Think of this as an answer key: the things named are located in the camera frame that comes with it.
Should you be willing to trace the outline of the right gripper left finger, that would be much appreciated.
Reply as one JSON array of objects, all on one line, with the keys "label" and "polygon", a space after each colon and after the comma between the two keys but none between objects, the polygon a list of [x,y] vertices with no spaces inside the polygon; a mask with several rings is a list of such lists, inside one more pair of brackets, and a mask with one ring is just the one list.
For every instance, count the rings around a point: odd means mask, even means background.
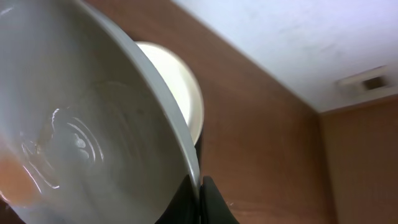
[{"label": "right gripper left finger", "polygon": [[199,213],[190,176],[179,185],[165,212],[155,224],[198,224]]}]

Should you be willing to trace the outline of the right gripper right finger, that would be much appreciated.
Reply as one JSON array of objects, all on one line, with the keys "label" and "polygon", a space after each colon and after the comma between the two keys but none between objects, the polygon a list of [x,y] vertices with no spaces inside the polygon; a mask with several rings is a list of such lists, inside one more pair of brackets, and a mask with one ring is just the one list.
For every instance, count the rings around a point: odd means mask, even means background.
[{"label": "right gripper right finger", "polygon": [[200,216],[201,224],[239,224],[210,176],[200,187]]}]

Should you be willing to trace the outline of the pale blue-white plate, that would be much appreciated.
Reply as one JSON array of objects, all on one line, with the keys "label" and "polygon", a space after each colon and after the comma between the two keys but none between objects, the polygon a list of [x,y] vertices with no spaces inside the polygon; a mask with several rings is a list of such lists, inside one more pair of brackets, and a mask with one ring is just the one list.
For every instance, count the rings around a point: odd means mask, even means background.
[{"label": "pale blue-white plate", "polygon": [[83,1],[1,2],[1,155],[25,223],[155,223],[198,161],[171,91],[137,44]]}]

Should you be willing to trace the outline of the white plate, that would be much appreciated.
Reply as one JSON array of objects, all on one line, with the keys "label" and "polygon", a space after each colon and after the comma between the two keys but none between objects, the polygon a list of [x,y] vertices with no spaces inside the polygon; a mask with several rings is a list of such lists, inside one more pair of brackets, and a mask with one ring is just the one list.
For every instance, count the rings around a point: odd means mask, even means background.
[{"label": "white plate", "polygon": [[170,89],[196,144],[203,130],[205,108],[194,73],[177,54],[159,44],[140,41],[137,45]]}]

